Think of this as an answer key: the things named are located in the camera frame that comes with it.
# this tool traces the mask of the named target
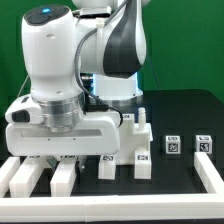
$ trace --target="white cube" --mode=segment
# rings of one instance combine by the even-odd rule
[[[116,157],[105,155],[100,157],[98,178],[105,180],[115,180]]]
[[[206,152],[212,154],[212,137],[210,135],[196,135],[197,152]]]
[[[166,136],[166,154],[181,154],[180,136]]]

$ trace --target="white peg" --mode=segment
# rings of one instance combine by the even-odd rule
[[[138,125],[139,125],[139,131],[143,131],[145,129],[146,113],[144,107],[140,107],[138,109]]]

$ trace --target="black tabletop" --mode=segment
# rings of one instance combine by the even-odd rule
[[[196,135],[211,135],[213,154],[209,157],[220,175],[224,175],[224,105],[213,94],[204,90],[148,91],[144,92],[142,102],[120,107],[120,110],[137,115],[139,107],[146,108],[147,122],[152,125],[152,179],[135,180],[133,166],[118,166],[114,181],[98,180],[99,157],[88,157],[84,172],[77,175],[72,196],[205,193],[193,163]],[[5,144],[4,118],[1,119],[0,127],[0,160],[3,163],[9,156]],[[165,153],[166,135],[181,137],[181,155]],[[51,170],[44,171],[31,197],[50,196],[49,183],[52,175]],[[224,223],[224,220],[139,223],[215,224]]]

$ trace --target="green screen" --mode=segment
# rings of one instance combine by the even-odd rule
[[[0,115],[15,100],[27,73],[21,20],[29,9],[70,0],[2,0],[0,7]],[[224,102],[224,1],[152,0],[143,9],[149,60],[140,70],[143,90],[206,89]],[[29,83],[23,93],[29,92]]]

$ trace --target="small cube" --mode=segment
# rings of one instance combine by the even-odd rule
[[[210,135],[196,135],[196,151],[212,154],[212,137]]]
[[[166,154],[181,154],[180,136],[166,136]]]

